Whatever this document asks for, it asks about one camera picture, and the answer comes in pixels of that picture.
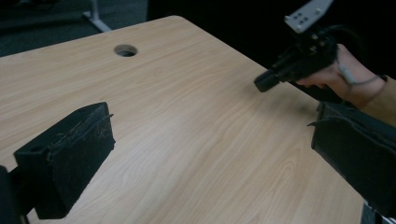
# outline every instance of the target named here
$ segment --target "hand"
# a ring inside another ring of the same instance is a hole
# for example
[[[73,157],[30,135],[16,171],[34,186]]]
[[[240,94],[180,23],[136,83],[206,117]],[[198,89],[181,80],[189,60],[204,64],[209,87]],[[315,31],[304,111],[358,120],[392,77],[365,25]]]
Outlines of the hand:
[[[339,65],[342,64],[354,77],[356,85],[346,81]],[[338,61],[296,83],[310,87],[329,87],[339,97],[357,108],[367,105],[384,87],[385,81],[361,64],[344,45],[338,44]]]

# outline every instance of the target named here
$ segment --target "table surface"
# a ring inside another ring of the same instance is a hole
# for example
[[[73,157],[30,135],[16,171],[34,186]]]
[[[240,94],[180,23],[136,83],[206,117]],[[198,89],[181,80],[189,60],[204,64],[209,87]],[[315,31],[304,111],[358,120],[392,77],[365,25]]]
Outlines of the table surface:
[[[137,54],[121,57],[117,45]],[[318,102],[172,16],[0,59],[0,164],[107,102],[116,145],[67,217],[31,223],[359,223],[363,199],[310,143]]]

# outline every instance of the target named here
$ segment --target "dark background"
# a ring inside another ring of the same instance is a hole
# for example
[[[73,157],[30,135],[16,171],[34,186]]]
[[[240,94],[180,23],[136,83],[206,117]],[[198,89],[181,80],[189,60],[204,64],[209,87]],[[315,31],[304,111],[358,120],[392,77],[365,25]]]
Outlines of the dark background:
[[[50,9],[50,5],[32,7],[21,2],[12,7],[0,5],[0,57],[100,33],[81,16],[90,9],[89,0],[59,0]],[[98,5],[102,21],[111,29],[169,15],[182,16],[268,68],[294,43],[284,16],[307,2],[98,0]],[[364,64],[375,73],[395,77],[396,19],[392,5],[390,0],[334,0],[319,24],[354,27],[365,40],[368,56]],[[343,41],[354,51],[355,43]]]

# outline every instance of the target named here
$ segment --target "sleeve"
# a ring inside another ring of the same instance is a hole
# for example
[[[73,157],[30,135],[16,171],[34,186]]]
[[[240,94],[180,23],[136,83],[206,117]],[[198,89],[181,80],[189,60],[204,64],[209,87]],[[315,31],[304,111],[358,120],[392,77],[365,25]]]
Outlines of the sleeve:
[[[387,77],[384,89],[361,111],[396,127],[396,80]]]

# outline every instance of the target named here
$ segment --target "wooden table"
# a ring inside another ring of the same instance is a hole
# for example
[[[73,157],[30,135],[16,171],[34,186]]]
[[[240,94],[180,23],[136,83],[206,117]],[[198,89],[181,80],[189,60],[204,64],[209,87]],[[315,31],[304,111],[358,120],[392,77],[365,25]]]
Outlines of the wooden table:
[[[137,49],[133,57],[114,52]],[[64,219],[31,223],[359,223],[363,199],[310,143],[318,102],[266,93],[257,63],[180,17],[0,59],[0,164],[107,102],[117,141]]]

